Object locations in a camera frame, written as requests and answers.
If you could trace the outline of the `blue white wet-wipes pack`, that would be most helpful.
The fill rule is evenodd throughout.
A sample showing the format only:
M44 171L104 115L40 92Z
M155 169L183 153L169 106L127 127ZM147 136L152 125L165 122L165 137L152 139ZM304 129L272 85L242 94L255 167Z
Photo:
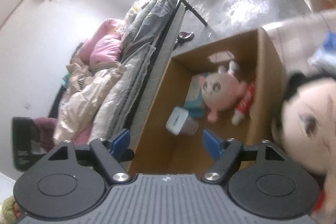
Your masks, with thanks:
M335 32L329 32L323 41L323 44L308 59L310 66L315 67L321 72L335 75L336 70L336 38Z

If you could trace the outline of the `red white toothpaste tube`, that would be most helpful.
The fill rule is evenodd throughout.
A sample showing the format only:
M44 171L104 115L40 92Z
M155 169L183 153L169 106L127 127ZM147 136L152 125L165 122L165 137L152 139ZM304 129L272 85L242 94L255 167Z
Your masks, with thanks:
M250 107L252 106L254 101L255 91L256 82L252 81L248 85L244 96L241 98L240 102L236 105L234 109L234 115L231 119L231 122L234 126L237 126L241 121L243 121L249 113Z

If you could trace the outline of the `white plastic wipes tub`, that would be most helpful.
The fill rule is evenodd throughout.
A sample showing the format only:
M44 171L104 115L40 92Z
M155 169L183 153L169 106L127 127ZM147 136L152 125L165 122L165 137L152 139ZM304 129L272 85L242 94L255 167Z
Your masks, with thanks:
M175 107L169 119L166 122L166 129L173 135L194 135L199 127L196 121L186 110L181 107Z

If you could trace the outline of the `teal tissue box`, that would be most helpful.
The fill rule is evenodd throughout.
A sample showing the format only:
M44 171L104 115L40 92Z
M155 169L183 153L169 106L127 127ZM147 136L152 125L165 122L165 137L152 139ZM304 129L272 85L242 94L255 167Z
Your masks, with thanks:
M199 86L199 75L194 75L191 79L183 108L189 111L192 118L202 118L204 116L205 103Z

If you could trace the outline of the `cream quilted blanket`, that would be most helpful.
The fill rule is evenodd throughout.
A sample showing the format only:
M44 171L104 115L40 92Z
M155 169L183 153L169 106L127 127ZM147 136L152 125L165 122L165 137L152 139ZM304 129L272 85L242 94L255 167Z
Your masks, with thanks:
M83 90L72 94L59 110L53 140L59 144L73 140L90 124L109 91L123 76L126 67L116 62L98 71Z

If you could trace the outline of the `pink round plush toy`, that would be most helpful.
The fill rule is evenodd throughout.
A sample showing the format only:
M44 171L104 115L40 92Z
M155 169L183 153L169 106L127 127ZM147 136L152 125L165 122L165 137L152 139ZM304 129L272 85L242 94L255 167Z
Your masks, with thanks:
M199 76L202 98L210 110L209 122L215 123L219 112L232 108L243 97L247 83L236 78L239 69L239 65L231 60L228 70L221 65L217 72Z

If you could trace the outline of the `brown cardboard box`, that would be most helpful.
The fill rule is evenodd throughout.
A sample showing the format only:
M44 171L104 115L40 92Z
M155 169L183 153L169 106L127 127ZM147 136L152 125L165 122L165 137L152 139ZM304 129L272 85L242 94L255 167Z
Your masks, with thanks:
M281 106L284 67L263 28L199 47L170 59L147 115L131 174L202 176L214 163L206 151L205 129L247 145L270 139ZM169 123L183 126L176 107L195 98L204 110L195 133L172 134Z

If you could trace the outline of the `black-haired doll plush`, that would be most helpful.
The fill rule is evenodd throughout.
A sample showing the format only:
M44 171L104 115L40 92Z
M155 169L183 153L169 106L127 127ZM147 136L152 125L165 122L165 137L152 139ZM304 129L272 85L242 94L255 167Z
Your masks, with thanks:
M272 135L295 162L324 176L321 210L335 214L335 76L292 74Z

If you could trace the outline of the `black mesh basket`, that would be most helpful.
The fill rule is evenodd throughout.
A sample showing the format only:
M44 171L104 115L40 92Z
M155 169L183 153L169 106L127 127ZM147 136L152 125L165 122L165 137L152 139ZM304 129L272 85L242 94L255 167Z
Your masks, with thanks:
M56 118L13 117L12 147L14 166L26 171L55 146L53 135Z

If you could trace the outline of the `pink pillow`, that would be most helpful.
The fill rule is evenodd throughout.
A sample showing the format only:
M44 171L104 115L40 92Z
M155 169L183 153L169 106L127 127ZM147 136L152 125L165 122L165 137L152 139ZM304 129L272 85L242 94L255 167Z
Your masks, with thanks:
M79 51L79 57L85 65L117 61L121 54L120 27L123 21L106 19L92 38L86 40Z

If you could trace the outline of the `grey padded bed mattress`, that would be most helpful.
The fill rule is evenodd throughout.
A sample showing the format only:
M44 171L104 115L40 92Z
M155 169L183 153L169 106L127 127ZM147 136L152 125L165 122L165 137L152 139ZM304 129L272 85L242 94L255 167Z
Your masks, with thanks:
M93 120L89 141L118 135L129 129L154 64L162 34L179 0L148 0L139 11L129 10L121 39L120 61L126 68L102 102Z

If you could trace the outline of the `dark slipper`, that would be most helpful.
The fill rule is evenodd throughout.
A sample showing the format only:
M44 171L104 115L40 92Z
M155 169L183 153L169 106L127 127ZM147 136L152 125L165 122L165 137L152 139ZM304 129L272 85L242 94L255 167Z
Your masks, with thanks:
M178 41L179 42L189 42L194 38L194 32L184 32L181 31L178 34Z

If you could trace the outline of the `checked floral bed sheet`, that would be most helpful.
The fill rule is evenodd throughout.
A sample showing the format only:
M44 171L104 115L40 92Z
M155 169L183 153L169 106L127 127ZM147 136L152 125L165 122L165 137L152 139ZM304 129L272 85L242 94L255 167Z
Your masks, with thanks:
M317 71L308 59L322 45L329 32L335 32L335 9L323 10L263 26L271 38L288 74L306 75Z

